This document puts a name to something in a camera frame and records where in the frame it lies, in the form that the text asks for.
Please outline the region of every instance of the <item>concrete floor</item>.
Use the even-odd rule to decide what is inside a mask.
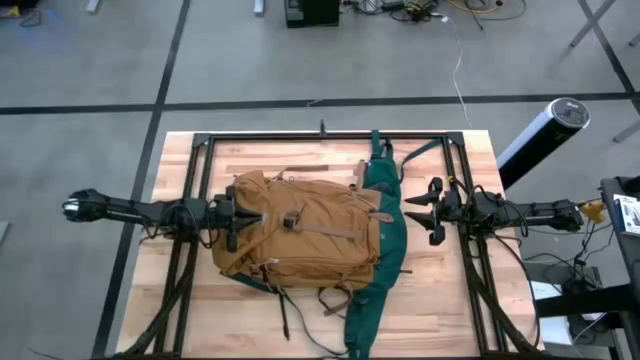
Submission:
[[[456,44],[447,24],[416,26],[386,15],[345,14],[337,28],[287,30],[280,2],[268,1],[265,18],[254,18],[250,1],[193,0],[167,103],[455,95],[450,76]],[[633,30],[636,2],[618,0],[602,28],[640,87],[640,48],[624,45],[640,31]],[[0,113],[18,106],[153,104],[180,4],[108,0],[90,16],[83,4],[47,0],[41,27],[0,21]],[[505,12],[518,5],[505,1]],[[484,32],[468,14],[441,5],[464,48],[458,77],[464,95],[624,90],[593,34],[567,49],[586,21],[576,0],[528,5],[523,18],[487,22]],[[640,173],[634,156],[640,133],[611,142],[640,120],[631,101],[586,105],[591,125],[516,183],[510,199],[590,199],[601,178]],[[498,154],[544,106],[496,100],[469,104],[468,110],[474,128],[490,131]],[[39,359],[28,347],[65,359],[91,355],[122,227],[69,223],[59,205],[86,187],[129,196],[150,118],[150,112],[0,116],[0,222],[11,223],[0,243],[0,358]],[[143,198],[150,197],[167,131],[308,130],[317,129],[320,119],[335,130],[467,127],[454,103],[165,112]],[[594,235],[593,248],[608,235]],[[532,233],[522,253],[550,251],[566,258],[575,255],[578,242],[577,236]],[[133,265],[127,265],[125,283]],[[615,242],[589,265],[598,266],[606,285],[628,281]],[[122,312],[121,302],[110,349]],[[599,356],[593,349],[581,353]]]

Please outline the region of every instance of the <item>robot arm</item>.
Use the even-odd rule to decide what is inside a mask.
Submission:
[[[235,188],[229,186],[225,194],[212,200],[214,207],[205,200],[185,198],[173,201],[144,203],[112,198],[94,189],[76,191],[62,204],[67,220],[90,222],[109,219],[156,227],[168,234],[196,234],[200,229],[227,230],[227,250],[237,249],[237,234],[247,226],[262,219],[262,215],[236,206]]]
[[[440,245],[445,239],[442,221],[466,223],[475,233],[492,233],[505,227],[551,226],[557,230],[576,232],[583,224],[578,205],[569,200],[546,203],[516,204],[500,194],[481,191],[474,192],[467,203],[462,203],[457,192],[446,191],[441,199],[442,179],[433,178],[429,191],[421,196],[406,199],[410,204],[432,205],[429,213],[406,212],[405,215],[432,230],[431,245]]]

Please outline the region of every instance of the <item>black box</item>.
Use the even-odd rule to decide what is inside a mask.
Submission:
[[[340,0],[284,0],[287,27],[337,26]]]

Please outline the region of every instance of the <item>green strap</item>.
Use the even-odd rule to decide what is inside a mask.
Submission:
[[[371,130],[371,158],[379,159],[382,157],[382,147],[380,146],[380,131]]]
[[[384,147],[387,149],[385,158],[393,160],[393,145],[391,145],[391,140],[387,138],[384,142]]]
[[[344,343],[350,360],[368,360],[382,318],[387,292],[360,292],[347,312]]]
[[[404,164],[408,163],[409,161],[415,159],[416,157],[422,155],[424,152],[431,150],[438,145],[440,145],[440,140],[432,140],[431,142],[428,142],[422,145],[420,148],[409,153],[409,155],[407,155],[407,157],[405,157],[404,160],[402,160],[402,164],[400,164],[400,182],[404,180]]]

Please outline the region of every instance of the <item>white cable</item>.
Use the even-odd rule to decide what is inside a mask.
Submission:
[[[591,327],[593,325],[595,325],[598,321],[600,321],[605,315],[607,315],[607,313],[603,313],[602,315],[598,316],[597,319],[595,319],[591,324],[589,324],[589,326],[587,326],[586,328],[582,329],[582,331],[580,331],[578,333],[578,335],[576,335],[576,337],[573,338],[573,340],[571,340],[571,344],[575,345],[576,340],[578,340],[578,338],[580,337],[580,335],[584,334],[585,331],[591,329]]]
[[[462,105],[462,112],[464,114],[464,120],[469,125],[469,129],[473,129],[471,126],[471,121],[469,121],[469,116],[467,115],[467,106],[464,104],[464,100],[462,100],[462,94],[460,93],[460,88],[458,87],[458,82],[456,81],[456,74],[458,73],[458,69],[462,65],[462,45],[460,45],[460,37],[458,37],[458,30],[456,29],[456,24],[453,23],[453,20],[445,14],[432,13],[432,16],[440,17],[442,22],[448,22],[451,24],[453,28],[453,33],[456,36],[456,44],[458,45],[458,62],[456,63],[455,69],[453,69],[453,73],[451,74],[451,79],[453,80],[453,86],[456,88],[456,93],[458,94],[458,98],[460,99],[460,104]]]

